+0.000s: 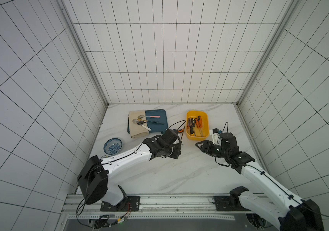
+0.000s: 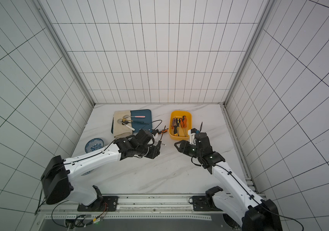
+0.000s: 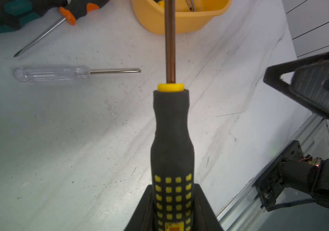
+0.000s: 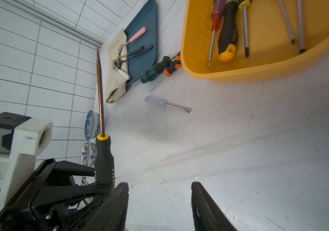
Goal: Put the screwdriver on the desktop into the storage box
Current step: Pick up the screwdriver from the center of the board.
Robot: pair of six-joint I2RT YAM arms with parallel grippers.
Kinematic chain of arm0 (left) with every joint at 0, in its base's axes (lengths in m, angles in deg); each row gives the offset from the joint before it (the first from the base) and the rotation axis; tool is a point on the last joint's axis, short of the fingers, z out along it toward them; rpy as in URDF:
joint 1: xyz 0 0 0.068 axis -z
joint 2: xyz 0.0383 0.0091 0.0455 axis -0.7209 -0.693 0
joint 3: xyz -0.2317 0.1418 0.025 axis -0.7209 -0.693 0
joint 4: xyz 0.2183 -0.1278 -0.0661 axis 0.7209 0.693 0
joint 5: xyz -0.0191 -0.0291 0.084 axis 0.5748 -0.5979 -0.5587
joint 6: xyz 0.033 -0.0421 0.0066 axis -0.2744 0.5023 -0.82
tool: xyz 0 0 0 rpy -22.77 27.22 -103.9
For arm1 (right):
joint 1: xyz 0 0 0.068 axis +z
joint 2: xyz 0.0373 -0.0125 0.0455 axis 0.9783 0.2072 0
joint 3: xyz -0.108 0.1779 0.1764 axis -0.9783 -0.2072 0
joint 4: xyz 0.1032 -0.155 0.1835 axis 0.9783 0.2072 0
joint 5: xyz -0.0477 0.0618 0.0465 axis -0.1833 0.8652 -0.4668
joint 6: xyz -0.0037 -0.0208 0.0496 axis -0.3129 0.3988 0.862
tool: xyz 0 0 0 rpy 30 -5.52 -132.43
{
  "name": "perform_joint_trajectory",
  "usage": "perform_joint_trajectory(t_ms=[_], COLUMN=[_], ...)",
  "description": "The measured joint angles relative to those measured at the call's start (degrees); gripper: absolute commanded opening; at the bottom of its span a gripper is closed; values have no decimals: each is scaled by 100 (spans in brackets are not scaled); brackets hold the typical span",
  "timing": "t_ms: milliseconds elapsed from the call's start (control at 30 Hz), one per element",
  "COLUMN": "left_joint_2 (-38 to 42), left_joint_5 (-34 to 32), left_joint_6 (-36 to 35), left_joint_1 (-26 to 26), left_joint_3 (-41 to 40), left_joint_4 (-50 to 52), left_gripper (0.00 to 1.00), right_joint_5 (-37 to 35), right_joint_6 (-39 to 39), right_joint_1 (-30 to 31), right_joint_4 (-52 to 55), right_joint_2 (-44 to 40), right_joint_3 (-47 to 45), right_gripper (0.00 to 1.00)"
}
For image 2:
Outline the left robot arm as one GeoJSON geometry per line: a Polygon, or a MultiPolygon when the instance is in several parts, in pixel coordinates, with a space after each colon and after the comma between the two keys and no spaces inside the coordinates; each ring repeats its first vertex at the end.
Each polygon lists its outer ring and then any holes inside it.
{"type": "Polygon", "coordinates": [[[41,176],[45,203],[53,205],[69,200],[90,206],[103,200],[99,188],[87,179],[86,173],[129,157],[156,158],[161,148],[161,142],[155,141],[159,134],[159,130],[141,129],[135,135],[115,139],[108,146],[84,155],[53,157],[41,176]]]}

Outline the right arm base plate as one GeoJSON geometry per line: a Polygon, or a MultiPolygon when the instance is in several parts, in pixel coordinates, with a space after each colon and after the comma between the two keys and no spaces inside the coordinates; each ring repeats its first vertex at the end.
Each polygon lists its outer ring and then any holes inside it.
{"type": "Polygon", "coordinates": [[[217,208],[211,198],[208,195],[196,195],[192,196],[188,202],[193,206],[194,211],[209,212],[209,211],[221,211],[217,208]]]}

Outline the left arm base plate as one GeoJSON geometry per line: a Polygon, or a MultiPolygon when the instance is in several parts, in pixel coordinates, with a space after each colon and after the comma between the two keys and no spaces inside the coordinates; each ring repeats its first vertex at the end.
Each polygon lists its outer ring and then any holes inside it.
{"type": "Polygon", "coordinates": [[[117,209],[118,199],[118,196],[103,196],[89,206],[80,204],[77,210],[78,212],[114,212],[117,209]]]}

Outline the small black yellow screwdriver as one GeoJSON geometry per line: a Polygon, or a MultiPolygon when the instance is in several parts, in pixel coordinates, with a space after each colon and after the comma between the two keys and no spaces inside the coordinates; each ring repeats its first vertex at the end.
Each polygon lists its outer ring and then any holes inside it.
{"type": "Polygon", "coordinates": [[[179,118],[176,118],[176,134],[177,134],[178,137],[180,136],[180,134],[179,134],[179,126],[180,126],[179,118]]]}

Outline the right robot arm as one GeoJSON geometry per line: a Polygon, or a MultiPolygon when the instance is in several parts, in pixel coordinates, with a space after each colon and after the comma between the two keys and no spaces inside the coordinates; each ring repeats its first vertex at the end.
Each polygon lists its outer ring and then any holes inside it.
{"type": "Polygon", "coordinates": [[[222,210],[243,231],[281,231],[277,206],[252,191],[231,169],[225,158],[214,151],[205,132],[193,133],[189,141],[175,144],[179,153],[196,158],[199,165],[218,179],[221,186],[207,191],[212,208],[222,210]]]}

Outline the small orange screwdriver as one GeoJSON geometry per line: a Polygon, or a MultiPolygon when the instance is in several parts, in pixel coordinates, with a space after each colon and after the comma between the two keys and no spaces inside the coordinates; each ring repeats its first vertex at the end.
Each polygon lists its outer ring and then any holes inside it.
{"type": "Polygon", "coordinates": [[[163,129],[163,130],[160,130],[159,132],[158,132],[158,134],[164,134],[164,133],[167,133],[168,132],[168,129],[163,129]]]}

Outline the purple red screwdriver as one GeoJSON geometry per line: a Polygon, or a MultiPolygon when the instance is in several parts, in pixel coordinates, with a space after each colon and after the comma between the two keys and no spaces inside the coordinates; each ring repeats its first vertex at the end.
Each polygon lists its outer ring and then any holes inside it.
{"type": "Polygon", "coordinates": [[[171,122],[171,132],[172,132],[172,134],[174,134],[175,125],[176,125],[176,119],[172,118],[172,122],[171,122]]]}

